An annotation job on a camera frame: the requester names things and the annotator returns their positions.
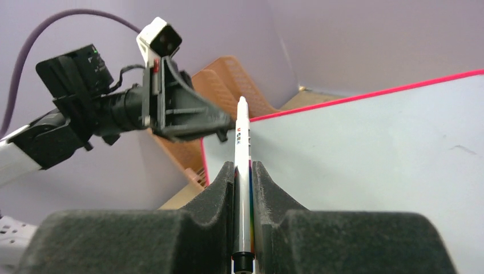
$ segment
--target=black foam block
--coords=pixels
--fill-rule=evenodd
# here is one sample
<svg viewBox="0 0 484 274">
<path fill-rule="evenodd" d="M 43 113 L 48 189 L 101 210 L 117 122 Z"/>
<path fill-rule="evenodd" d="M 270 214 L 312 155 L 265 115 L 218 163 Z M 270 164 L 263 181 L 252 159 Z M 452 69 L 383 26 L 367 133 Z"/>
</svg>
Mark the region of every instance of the black foam block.
<svg viewBox="0 0 484 274">
<path fill-rule="evenodd" d="M 49 216 L 18 274 L 229 273 L 233 164 L 180 210 Z"/>
<path fill-rule="evenodd" d="M 421 215 L 312 212 L 262 163 L 254 162 L 252 172 L 258 273 L 455 273 L 438 232 Z"/>
</svg>

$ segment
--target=purple cable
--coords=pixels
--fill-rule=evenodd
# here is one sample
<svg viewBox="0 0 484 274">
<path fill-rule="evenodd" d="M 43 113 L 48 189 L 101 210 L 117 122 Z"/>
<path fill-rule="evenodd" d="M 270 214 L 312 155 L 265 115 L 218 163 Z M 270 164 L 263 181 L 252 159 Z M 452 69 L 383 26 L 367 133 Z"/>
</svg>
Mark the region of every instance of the purple cable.
<svg viewBox="0 0 484 274">
<path fill-rule="evenodd" d="M 9 98 L 7 100 L 7 109 L 5 109 L 5 116 L 3 117 L 2 128 L 0 128 L 0 139 L 2 139 L 5 136 L 5 134 L 7 133 L 7 130 L 9 129 L 10 122 L 12 121 L 12 115 L 15 109 L 15 101 L 17 99 L 18 86 L 20 84 L 20 77 L 22 75 L 23 66 L 25 65 L 25 61 L 27 60 L 27 56 L 30 52 L 30 49 L 34 45 L 37 38 L 41 35 L 41 33 L 46 28 L 48 28 L 52 23 L 64 17 L 68 17 L 71 15 L 78 15 L 78 14 L 88 14 L 88 15 L 105 17 L 129 27 L 136 33 L 141 32 L 141 29 L 137 28 L 135 25 L 133 25 L 132 23 L 129 23 L 123 18 L 110 13 L 106 13 L 104 11 L 99 11 L 99 10 L 90 10 L 90 9 L 65 10 L 45 19 L 40 25 L 38 25 L 32 31 L 32 33 L 30 33 L 29 37 L 27 37 L 27 40 L 23 44 L 22 48 L 20 49 L 20 53 L 17 56 L 17 61 L 15 61 L 14 71 L 12 73 L 12 78 L 10 79 L 10 89 L 9 89 Z"/>
</svg>

